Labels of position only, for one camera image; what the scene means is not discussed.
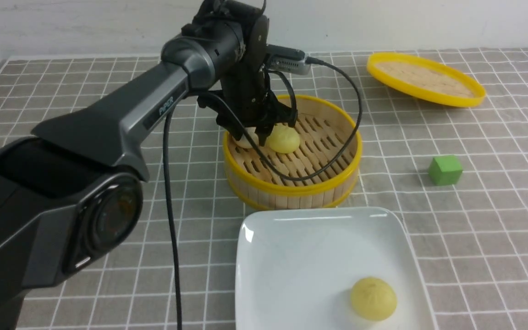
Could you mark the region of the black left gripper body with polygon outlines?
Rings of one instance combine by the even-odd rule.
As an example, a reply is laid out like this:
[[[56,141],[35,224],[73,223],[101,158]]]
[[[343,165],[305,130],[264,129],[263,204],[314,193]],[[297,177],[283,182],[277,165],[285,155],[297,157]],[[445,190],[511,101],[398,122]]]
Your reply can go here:
[[[297,121],[296,97],[289,106],[281,103],[270,88],[270,75],[262,66],[250,67],[240,62],[220,78],[220,90],[198,94],[198,105],[217,113],[216,124],[222,121],[241,122],[245,128],[255,127],[260,121],[275,121],[294,127]]]

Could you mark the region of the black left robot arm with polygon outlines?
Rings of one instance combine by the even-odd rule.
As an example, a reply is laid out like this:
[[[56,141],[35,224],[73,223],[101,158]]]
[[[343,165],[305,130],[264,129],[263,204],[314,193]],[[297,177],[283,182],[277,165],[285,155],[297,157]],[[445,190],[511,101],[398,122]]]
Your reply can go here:
[[[119,246],[143,208],[141,145],[176,105],[198,97],[235,139],[264,145],[295,106],[270,90],[269,19],[234,0],[204,0],[159,63],[88,107],[37,124],[0,148],[0,330],[31,290],[58,286]]]

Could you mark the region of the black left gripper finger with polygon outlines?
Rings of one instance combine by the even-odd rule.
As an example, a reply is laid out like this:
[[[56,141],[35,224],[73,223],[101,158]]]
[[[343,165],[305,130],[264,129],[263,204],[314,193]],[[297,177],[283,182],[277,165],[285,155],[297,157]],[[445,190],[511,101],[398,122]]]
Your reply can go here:
[[[245,136],[245,126],[237,121],[222,121],[222,127],[235,139],[241,140]]]
[[[258,144],[260,146],[266,145],[266,140],[272,134],[275,126],[276,126],[275,121],[258,122]]]

